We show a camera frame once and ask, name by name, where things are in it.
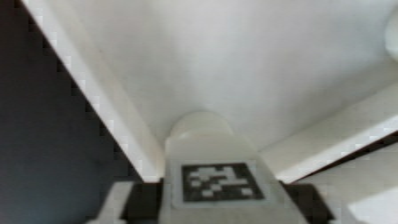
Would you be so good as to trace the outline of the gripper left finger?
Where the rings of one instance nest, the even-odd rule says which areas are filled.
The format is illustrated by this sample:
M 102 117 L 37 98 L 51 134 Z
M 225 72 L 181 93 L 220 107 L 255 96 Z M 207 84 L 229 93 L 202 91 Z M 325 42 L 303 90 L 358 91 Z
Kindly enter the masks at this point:
M 158 224 L 161 184 L 115 182 L 87 224 Z

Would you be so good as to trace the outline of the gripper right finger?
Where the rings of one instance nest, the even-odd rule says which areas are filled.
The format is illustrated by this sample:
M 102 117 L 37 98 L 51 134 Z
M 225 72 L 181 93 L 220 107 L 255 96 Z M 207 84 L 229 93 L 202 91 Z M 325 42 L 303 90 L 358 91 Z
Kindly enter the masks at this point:
M 330 224 L 335 220 L 319 192 L 310 184 L 284 184 L 284 191 L 309 224 Z

